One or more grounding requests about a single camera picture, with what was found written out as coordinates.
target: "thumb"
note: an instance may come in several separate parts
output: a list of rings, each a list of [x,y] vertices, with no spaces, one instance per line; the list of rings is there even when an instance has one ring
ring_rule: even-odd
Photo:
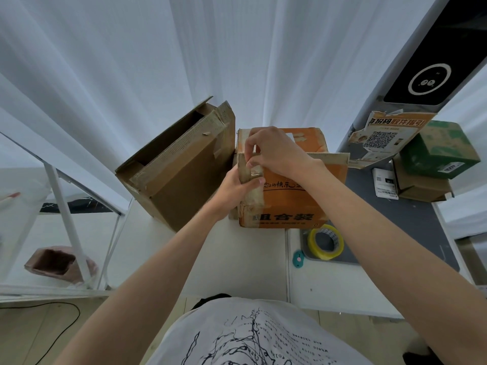
[[[264,165],[264,159],[262,155],[256,155],[252,156],[248,161],[247,161],[247,168],[253,168],[254,166],[257,165]]]
[[[265,178],[264,177],[259,177],[252,179],[251,181],[242,184],[242,189],[244,190],[245,194],[249,193],[253,189],[256,189],[258,187],[261,187],[265,184]]]

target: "light wood floor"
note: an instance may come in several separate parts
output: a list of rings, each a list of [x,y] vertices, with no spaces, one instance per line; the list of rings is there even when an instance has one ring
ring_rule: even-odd
[[[104,298],[60,300],[76,304],[81,316],[57,340],[40,365],[52,364],[66,343],[89,316],[103,303]],[[149,346],[141,364],[145,364],[164,333],[183,313],[191,310],[198,298],[180,298],[167,322]],[[0,307],[24,307],[42,302],[1,304]],[[402,353],[414,350],[426,353],[426,345],[406,322],[392,323],[387,319],[369,318],[314,310],[304,310],[327,331],[341,338],[376,365],[404,365]],[[75,307],[50,304],[25,309],[0,309],[0,364],[34,365],[48,350],[56,337],[77,316]]]

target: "label on green box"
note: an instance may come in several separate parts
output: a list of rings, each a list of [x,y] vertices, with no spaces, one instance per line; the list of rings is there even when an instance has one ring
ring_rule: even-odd
[[[445,165],[441,170],[438,170],[440,173],[451,173],[455,169],[459,168],[460,166],[464,165],[464,162],[460,161],[453,161],[447,165]]]

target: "hand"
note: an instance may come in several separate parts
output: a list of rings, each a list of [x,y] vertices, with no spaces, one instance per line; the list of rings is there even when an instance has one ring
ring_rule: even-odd
[[[241,184],[237,165],[235,165],[227,172],[220,188],[204,207],[214,213],[217,221],[220,221],[243,200],[247,193],[259,186],[263,186],[264,183],[265,179],[259,177]]]
[[[252,156],[254,145],[257,154]],[[311,158],[282,130],[274,126],[252,128],[245,142],[247,168],[264,166],[274,173],[300,182],[300,175],[310,167],[323,165],[321,160]]]

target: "packing tape on box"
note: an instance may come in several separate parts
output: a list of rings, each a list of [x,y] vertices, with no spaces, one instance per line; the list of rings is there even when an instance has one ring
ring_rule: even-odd
[[[324,250],[320,246],[318,246],[316,242],[317,233],[325,233],[332,239],[334,245],[332,250]],[[308,247],[313,255],[315,255],[317,258],[321,260],[331,260],[333,258],[336,258],[343,252],[345,244],[343,241],[343,237],[341,236],[337,228],[329,224],[324,224],[323,226],[321,226],[321,228],[312,229],[311,232],[308,234]]]

